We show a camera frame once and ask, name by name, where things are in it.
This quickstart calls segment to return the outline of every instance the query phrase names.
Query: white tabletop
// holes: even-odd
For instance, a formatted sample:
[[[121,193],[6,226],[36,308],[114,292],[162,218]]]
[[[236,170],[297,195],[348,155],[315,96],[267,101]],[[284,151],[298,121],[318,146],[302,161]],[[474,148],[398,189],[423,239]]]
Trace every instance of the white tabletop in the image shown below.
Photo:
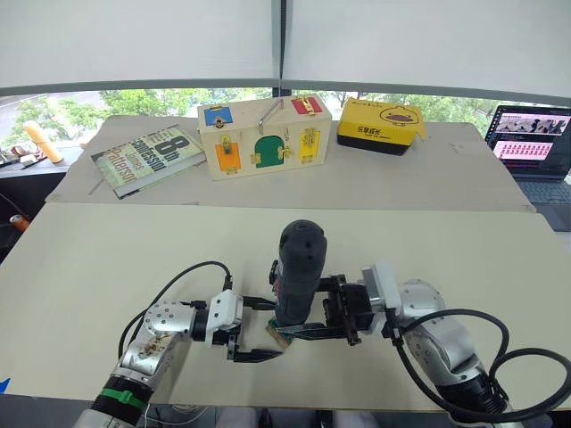
[[[328,239],[324,275],[359,277],[387,259],[397,280],[422,278],[451,308],[500,317],[511,349],[539,346],[571,357],[571,263],[536,214],[374,210],[272,210],[194,206],[48,203],[0,266],[0,379],[7,393],[93,399],[117,357],[123,326],[177,272],[195,262],[228,264],[235,289],[272,298],[269,266],[283,227],[318,222]],[[168,297],[209,300],[223,275],[205,268]],[[317,298],[311,319],[322,319]],[[264,332],[270,313],[244,316],[244,346],[276,346]],[[462,318],[486,366],[499,345],[494,327]],[[179,350],[179,356],[185,355]],[[363,337],[295,341],[257,365],[226,360],[226,349],[193,343],[174,383],[154,401],[200,405],[432,410],[391,343]],[[562,373],[542,359],[501,369],[514,407],[538,402]],[[571,400],[563,407],[570,407]]]
[[[344,147],[336,122],[324,165],[214,182],[202,165],[123,200],[102,182],[90,155],[196,119],[112,116],[47,197],[48,202],[200,204],[353,210],[497,210],[535,212],[472,124],[426,123],[426,141],[402,156]]]

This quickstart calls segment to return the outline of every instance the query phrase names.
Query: wooden lock box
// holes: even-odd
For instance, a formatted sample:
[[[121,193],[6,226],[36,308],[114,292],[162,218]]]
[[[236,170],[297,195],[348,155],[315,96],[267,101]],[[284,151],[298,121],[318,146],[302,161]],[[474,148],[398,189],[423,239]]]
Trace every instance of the wooden lock box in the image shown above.
[[[198,129],[215,180],[319,165],[331,113],[318,95],[198,108]]]

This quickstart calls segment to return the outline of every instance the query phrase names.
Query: book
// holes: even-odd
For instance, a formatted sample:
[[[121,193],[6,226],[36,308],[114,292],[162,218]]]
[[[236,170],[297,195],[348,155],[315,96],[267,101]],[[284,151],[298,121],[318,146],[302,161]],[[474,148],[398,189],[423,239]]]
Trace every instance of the book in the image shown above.
[[[91,159],[119,199],[206,161],[200,142],[174,125]]]

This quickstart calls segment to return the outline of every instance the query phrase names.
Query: colorful door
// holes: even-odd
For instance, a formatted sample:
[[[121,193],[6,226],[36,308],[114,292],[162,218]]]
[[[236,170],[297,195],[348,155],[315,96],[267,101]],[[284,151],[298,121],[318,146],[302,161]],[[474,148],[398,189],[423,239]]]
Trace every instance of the colorful door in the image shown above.
[[[263,136],[254,146],[258,158],[256,168],[273,167],[284,164],[284,140],[279,136]]]

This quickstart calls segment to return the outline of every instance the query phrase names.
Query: yellow packaging box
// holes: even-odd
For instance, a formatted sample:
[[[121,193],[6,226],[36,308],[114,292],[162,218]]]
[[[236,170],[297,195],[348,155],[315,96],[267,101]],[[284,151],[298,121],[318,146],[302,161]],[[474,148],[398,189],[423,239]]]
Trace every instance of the yellow packaging box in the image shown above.
[[[418,107],[349,98],[337,128],[341,145],[401,155],[416,135],[426,138]]]

